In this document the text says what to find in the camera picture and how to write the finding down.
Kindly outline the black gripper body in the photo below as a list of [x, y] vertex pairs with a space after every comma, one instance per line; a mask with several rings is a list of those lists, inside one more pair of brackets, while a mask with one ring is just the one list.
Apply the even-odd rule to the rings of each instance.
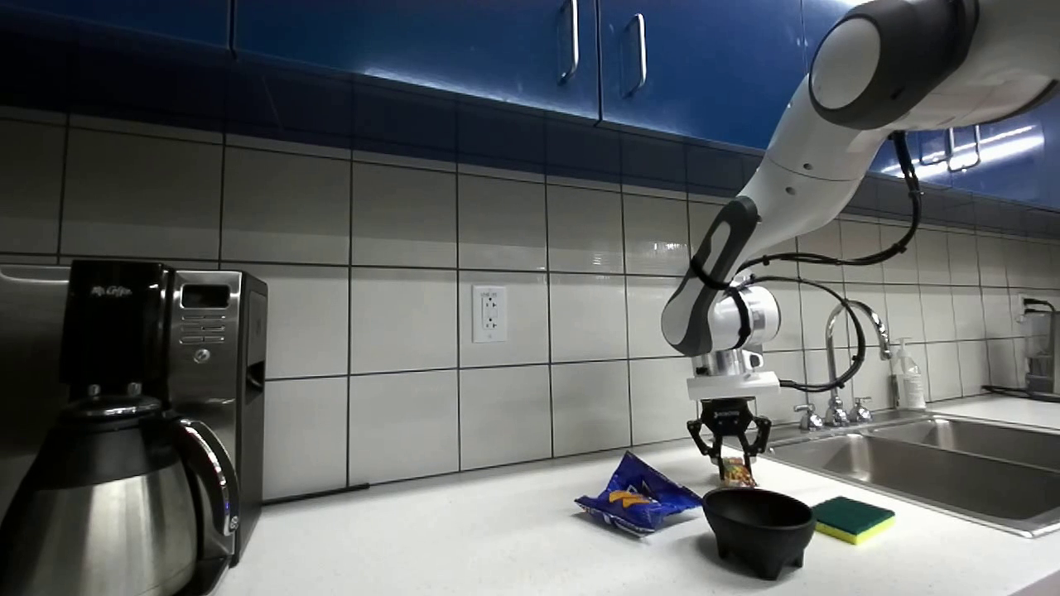
[[734, 436], [741, 448], [766, 448], [767, 419], [755, 419], [744, 399], [702, 400], [700, 419], [684, 425], [696, 448], [718, 448]]

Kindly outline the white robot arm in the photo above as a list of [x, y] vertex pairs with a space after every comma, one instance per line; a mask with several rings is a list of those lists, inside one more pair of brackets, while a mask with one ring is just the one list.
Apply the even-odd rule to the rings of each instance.
[[880, 148], [1018, 115], [1056, 84], [1060, 0], [864, 0], [821, 38], [757, 169], [662, 307], [664, 345], [696, 361], [688, 436], [702, 458], [726, 440], [755, 458], [767, 440], [749, 400], [778, 385], [762, 368], [778, 305], [755, 270], [837, 219]]

